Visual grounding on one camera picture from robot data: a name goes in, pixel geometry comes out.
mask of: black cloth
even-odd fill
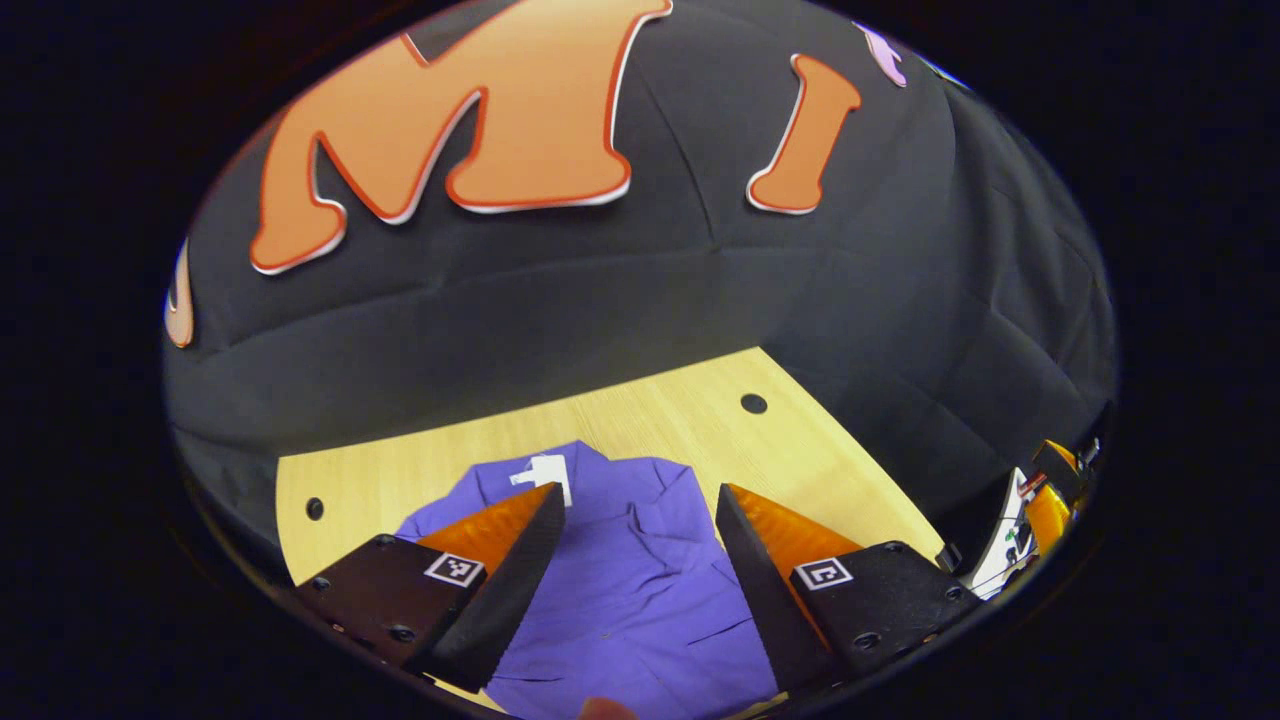
[[[429,60],[509,3],[410,31]],[[278,547],[283,455],[439,427],[763,346],[933,518],[1074,439],[1116,393],[1105,269],[1068,190],[980,99],[901,54],[896,87],[849,18],[681,0],[636,36],[607,205],[476,215],[444,193],[475,109],[416,214],[348,213],[330,255],[259,274],[262,133],[189,234],[195,341],[165,345],[173,425],[220,506]],[[863,96],[801,217],[749,205],[795,102],[794,53]],[[255,457],[252,462],[244,457]]]

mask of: white clothing tag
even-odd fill
[[[564,507],[573,505],[573,493],[568,487],[568,468],[563,455],[535,455],[529,459],[529,469],[511,475],[511,484],[534,483],[543,487],[547,483],[559,483],[564,488]]]

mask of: light wood surface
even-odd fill
[[[755,393],[763,414],[742,409]],[[714,515],[721,483],[781,502],[863,544],[904,541],[925,557],[942,538],[847,432],[760,348],[500,415],[282,457],[280,546],[302,583],[449,492],[477,462],[581,439],[611,460],[690,465]],[[310,520],[307,500],[324,501]],[[483,696],[458,694],[495,707]]]

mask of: purple shirt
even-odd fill
[[[563,455],[564,532],[485,692],[526,720],[576,717],[589,696],[641,720],[709,720],[777,694],[760,635],[691,468],[609,461],[582,442]],[[410,541],[532,489],[518,457],[472,466],[411,515]]]

